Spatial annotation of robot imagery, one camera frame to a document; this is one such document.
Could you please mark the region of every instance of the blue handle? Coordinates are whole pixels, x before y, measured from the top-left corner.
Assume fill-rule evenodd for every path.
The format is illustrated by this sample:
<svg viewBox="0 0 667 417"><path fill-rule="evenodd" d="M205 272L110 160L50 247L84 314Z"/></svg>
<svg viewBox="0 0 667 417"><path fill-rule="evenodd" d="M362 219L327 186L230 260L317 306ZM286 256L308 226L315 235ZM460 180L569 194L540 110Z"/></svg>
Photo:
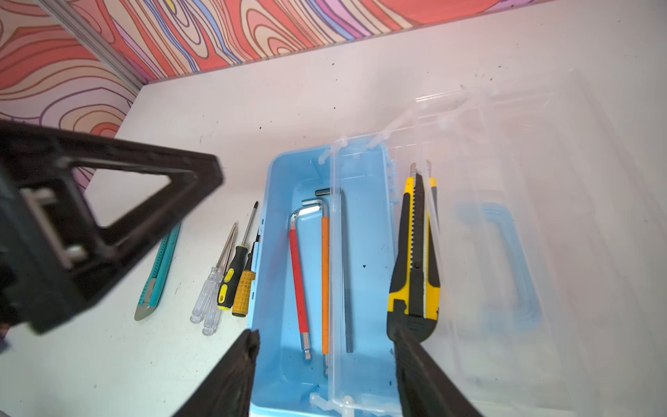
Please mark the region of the blue handle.
<svg viewBox="0 0 667 417"><path fill-rule="evenodd" d="M519 240L519 233L514 226L514 218L503 205L485 203L482 205L484 217L488 222L498 225L500 237L503 241L505 254L512 269L512 279L518 295L518 303L512 308L514 328L520 332L531 332L542 322L542 307L533 285L530 270L524 249ZM466 209L473 207L462 206L459 214L462 219L473 222L474 218L466 213ZM484 314L487 327L492 333L502 333L506 327L502 321L502 314L487 310Z"/></svg>
<svg viewBox="0 0 667 417"><path fill-rule="evenodd" d="M178 233L181 231L181 224L178 223L169 233L168 236L165 236L160 243L160 249L157 251L157 256L155 257L155 263L153 264L153 269L151 274L146 280L146 284L143 287L141 292L141 297L139 299L139 306L144 305L144 299L146 297L146 291L149 290L152 284L151 290L151 299L148 303L149 307L157 307L157 303L160 301L160 296L162 295L162 290L164 289L165 282L167 281L167 275L169 274L169 267L171 266L171 259L173 257L174 249L176 248L176 241L178 240Z"/></svg>

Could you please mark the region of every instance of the clear handle screwdriver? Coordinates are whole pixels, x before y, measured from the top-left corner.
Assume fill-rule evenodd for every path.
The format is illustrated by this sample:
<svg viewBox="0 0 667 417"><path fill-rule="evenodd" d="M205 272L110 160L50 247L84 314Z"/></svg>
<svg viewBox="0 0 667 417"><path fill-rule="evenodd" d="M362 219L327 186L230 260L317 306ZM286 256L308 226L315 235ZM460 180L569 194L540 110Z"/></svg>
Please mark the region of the clear handle screwdriver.
<svg viewBox="0 0 667 417"><path fill-rule="evenodd" d="M215 282L215 291L213 294L211 294L210 297L206 299L206 304L204 305L204 329L201 331L204 336L210 336L215 333L217 330L217 325L220 323L220 315L222 314L222 310L217 307L217 295L220 291L220 284L222 284L224 273L229 268L231 247L234 246L234 239L236 238L236 225L237 224L234 223L234 237L229 243L229 249L227 250L225 263L220 263L220 260L222 260L222 255L220 255L220 260L217 261L217 267L211 268L209 277Z"/></svg>
<svg viewBox="0 0 667 417"><path fill-rule="evenodd" d="M195 307L192 309L192 315L190 316L190 322L194 324L201 323L201 321L204 319L209 301L217 299L216 297L218 288L220 287L220 282L222 281L222 274L227 267L227 263L229 263L231 248L234 244L234 238L236 237L237 225L238 223L235 222L231 227L229 237L225 242L225 247L222 249L222 253L220 254L220 258L217 261L217 265L211 268L211 273L209 274L208 278L206 278L206 281L204 281L203 287L201 287L199 297L197 298Z"/></svg>

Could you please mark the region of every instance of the black robot arm part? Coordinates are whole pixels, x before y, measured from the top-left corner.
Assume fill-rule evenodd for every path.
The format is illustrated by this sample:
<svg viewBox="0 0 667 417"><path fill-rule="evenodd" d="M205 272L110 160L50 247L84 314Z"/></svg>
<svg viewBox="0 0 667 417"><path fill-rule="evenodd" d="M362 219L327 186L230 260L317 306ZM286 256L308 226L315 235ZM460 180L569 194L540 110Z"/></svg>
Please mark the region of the black robot arm part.
<svg viewBox="0 0 667 417"><path fill-rule="evenodd" d="M403 326L394 352L403 417L482 417ZM248 416L258 354L259 330L244 330L174 417Z"/></svg>
<svg viewBox="0 0 667 417"><path fill-rule="evenodd" d="M76 167L170 183L103 228ZM0 323L44 333L90 308L222 183L214 155L0 121Z"/></svg>

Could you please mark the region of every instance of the screwdriver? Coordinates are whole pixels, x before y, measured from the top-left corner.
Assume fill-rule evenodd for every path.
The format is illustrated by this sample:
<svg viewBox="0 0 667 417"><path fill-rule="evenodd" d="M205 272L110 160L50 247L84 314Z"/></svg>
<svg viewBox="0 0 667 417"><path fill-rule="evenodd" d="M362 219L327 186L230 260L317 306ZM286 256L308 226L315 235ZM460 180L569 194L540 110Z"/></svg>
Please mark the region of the screwdriver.
<svg viewBox="0 0 667 417"><path fill-rule="evenodd" d="M255 251L255 247L259 242L259 230L257 230L257 237L255 238L255 243L250 249L248 254L248 262L245 263L245 269L241 274L241 280L239 281L239 287L236 290L236 298L234 299L234 308L231 309L231 314L237 317L246 317L248 314L248 308L250 305L250 288L252 286L252 281L255 280L255 273L252 272L252 258Z"/></svg>
<svg viewBox="0 0 667 417"><path fill-rule="evenodd" d="M241 244L236 247L236 252L234 252L234 258L231 260L229 270L222 280L220 293L217 297L217 307L220 310L230 310L234 305L234 297L236 297L236 289L239 286L241 273L243 272L245 255L248 253L246 239L248 238L248 232L252 226L252 220L255 217L258 204L259 201L255 201L252 213L250 213L250 220L248 220L248 227L245 229L245 234L243 235L243 240L241 240Z"/></svg>
<svg viewBox="0 0 667 417"><path fill-rule="evenodd" d="M218 292L218 287L222 282L222 274L224 274L224 271L227 269L227 264L229 263L229 255L231 254L231 248L234 245L237 225L238 223L235 222L231 227L229 237L227 237L227 241L225 242L225 247L220 254L220 259L218 259L217 264L211 268L211 273L201 287L199 297L197 298L195 307L192 309L192 315L190 316L190 322L194 324L201 323L209 303L215 302L215 296L217 295L215 293Z"/></svg>

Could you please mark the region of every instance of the black and yellow screwdriver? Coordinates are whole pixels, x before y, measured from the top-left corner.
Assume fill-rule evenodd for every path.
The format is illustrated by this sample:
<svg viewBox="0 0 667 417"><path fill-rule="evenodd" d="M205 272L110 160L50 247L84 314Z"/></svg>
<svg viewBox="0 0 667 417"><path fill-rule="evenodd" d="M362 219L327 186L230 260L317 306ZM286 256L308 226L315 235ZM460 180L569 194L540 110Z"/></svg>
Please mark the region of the black and yellow screwdriver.
<svg viewBox="0 0 667 417"><path fill-rule="evenodd" d="M232 316L246 317L248 314L248 308L250 307L250 289L252 287L252 281L255 280L255 273L252 272L252 258L255 247L258 243L259 231L257 231L255 243L253 244L252 249L250 249L250 253L248 254L248 262L245 263L245 269L241 274L241 280L239 281L239 286L236 289L234 307L231 309Z"/></svg>
<svg viewBox="0 0 667 417"><path fill-rule="evenodd" d="M255 206L250 213L250 220L248 220L248 227L245 229L245 234L243 235L243 240L241 244L236 247L236 252L234 252L234 258L231 260L229 269L222 279L222 284L220 285L220 293L217 297L217 307L220 310L230 310L234 305L234 297L236 297L236 289L239 287L239 281L241 280L241 273L243 273L243 265L245 263L245 256L248 253L248 247L246 239L248 238L248 232L252 226L252 220L255 217L255 212L257 211L257 205L259 201L255 201Z"/></svg>

